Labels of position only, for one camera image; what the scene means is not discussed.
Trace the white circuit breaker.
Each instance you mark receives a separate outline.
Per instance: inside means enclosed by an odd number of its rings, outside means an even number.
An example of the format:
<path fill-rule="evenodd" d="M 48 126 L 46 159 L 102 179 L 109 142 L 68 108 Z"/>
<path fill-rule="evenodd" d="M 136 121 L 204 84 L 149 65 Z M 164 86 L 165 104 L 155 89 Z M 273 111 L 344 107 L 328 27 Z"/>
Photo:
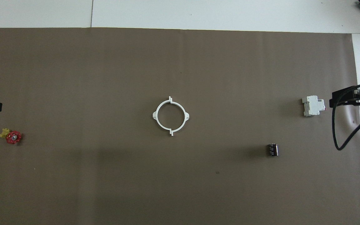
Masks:
<path fill-rule="evenodd" d="M 301 101 L 304 104 L 305 117 L 316 116 L 326 110 L 324 100 L 319 99 L 316 95 L 306 96 Z"/>

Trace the white half-ring pipe clamp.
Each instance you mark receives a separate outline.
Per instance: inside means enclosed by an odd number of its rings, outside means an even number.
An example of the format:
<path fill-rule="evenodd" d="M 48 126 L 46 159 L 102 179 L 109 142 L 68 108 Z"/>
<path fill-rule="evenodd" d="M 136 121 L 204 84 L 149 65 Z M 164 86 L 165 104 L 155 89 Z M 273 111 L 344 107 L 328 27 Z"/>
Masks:
<path fill-rule="evenodd" d="M 162 108 L 163 105 L 167 104 L 167 103 L 172 103 L 172 97 L 169 96 L 168 97 L 168 100 L 165 100 L 165 101 L 162 101 L 156 108 L 156 110 L 153 112 L 152 114 L 152 117 L 154 120 L 156 120 L 157 124 L 159 125 L 159 127 L 161 127 L 162 129 L 166 130 L 169 132 L 170 136 L 174 136 L 173 134 L 173 131 L 171 128 L 168 128 L 168 127 L 165 127 L 161 124 L 161 122 L 159 121 L 159 118 L 158 118 L 158 113 L 159 113 L 159 110 Z"/>
<path fill-rule="evenodd" d="M 182 110 L 182 112 L 183 112 L 183 114 L 184 114 L 184 121 L 182 122 L 182 124 L 181 124 L 178 128 L 176 128 L 176 129 L 174 129 L 174 130 L 171 129 L 171 130 L 169 131 L 169 134 L 173 137 L 173 136 L 174 136 L 174 133 L 177 132 L 177 131 L 180 131 L 180 130 L 184 127 L 184 125 L 186 124 L 186 122 L 189 120 L 189 113 L 186 112 L 185 108 L 184 108 L 181 104 L 179 104 L 179 103 L 176 102 L 176 101 L 173 101 L 173 99 L 172 99 L 171 96 L 169 96 L 168 99 L 170 100 L 170 104 L 176 105 L 178 108 L 180 108 L 180 109 Z"/>

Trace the brass valve with red handwheel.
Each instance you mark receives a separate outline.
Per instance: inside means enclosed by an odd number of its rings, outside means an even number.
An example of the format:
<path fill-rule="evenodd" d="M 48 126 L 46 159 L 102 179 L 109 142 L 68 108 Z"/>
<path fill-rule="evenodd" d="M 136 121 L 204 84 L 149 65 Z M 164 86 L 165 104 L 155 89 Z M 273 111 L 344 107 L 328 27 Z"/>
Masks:
<path fill-rule="evenodd" d="M 3 128 L 0 133 L 0 138 L 5 139 L 8 144 L 16 144 L 21 141 L 22 134 L 19 131 Z"/>

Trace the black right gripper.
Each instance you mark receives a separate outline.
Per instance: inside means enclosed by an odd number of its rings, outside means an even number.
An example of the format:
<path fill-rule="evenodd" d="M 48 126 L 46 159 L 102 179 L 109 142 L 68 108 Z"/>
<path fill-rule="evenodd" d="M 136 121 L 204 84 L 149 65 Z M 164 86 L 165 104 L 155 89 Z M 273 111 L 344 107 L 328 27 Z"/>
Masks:
<path fill-rule="evenodd" d="M 360 106 L 360 85 L 350 86 L 332 93 L 332 99 L 329 100 L 329 107 L 338 106 Z"/>

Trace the brown paper mat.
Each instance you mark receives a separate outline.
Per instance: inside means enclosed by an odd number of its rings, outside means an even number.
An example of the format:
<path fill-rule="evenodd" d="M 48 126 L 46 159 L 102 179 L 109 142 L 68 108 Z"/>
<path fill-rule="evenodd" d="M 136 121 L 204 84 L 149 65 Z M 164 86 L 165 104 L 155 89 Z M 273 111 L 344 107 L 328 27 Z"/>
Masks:
<path fill-rule="evenodd" d="M 351 34 L 0 28 L 0 225 L 360 225 L 360 132 L 301 101 L 356 84 Z"/>

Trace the black cylindrical capacitor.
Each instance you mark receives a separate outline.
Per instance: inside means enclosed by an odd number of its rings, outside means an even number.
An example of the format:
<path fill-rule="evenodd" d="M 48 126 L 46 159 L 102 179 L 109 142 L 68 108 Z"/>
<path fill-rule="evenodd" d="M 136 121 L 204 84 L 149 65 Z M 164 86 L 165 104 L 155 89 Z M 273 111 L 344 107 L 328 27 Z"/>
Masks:
<path fill-rule="evenodd" d="M 276 143 L 268 144 L 267 149 L 268 149 L 268 153 L 271 157 L 279 156 L 278 145 Z"/>

